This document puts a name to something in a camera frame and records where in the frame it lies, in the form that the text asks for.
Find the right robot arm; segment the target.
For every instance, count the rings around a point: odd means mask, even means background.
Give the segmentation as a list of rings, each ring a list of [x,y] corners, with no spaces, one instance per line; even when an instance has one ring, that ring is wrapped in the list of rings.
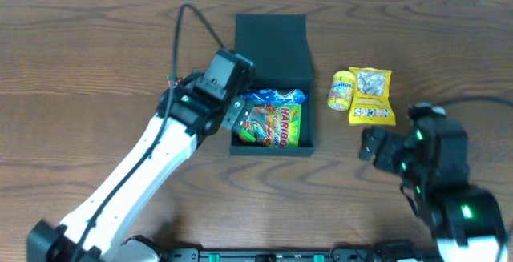
[[[493,194],[470,182],[468,137],[445,115],[417,116],[406,134],[362,131],[361,160],[396,175],[414,215],[430,229],[445,261],[505,261],[507,231]]]

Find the yellow Hacks candy bag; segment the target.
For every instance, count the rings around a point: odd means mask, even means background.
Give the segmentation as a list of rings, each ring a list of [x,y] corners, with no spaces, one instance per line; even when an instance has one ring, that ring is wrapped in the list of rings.
[[[356,78],[349,123],[395,126],[395,113],[389,101],[392,71],[370,67],[350,67],[349,71]]]

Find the blue Oreo cookie pack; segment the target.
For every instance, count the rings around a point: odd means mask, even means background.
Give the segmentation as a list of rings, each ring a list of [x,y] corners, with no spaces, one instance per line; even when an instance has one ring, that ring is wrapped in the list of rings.
[[[300,89],[259,89],[246,91],[239,96],[255,104],[302,104],[308,95]]]

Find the green Haribo gummy bag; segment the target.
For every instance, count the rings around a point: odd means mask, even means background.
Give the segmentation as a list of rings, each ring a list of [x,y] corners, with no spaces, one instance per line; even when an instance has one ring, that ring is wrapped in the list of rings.
[[[252,109],[239,137],[265,147],[298,147],[300,133],[300,104],[262,104]]]

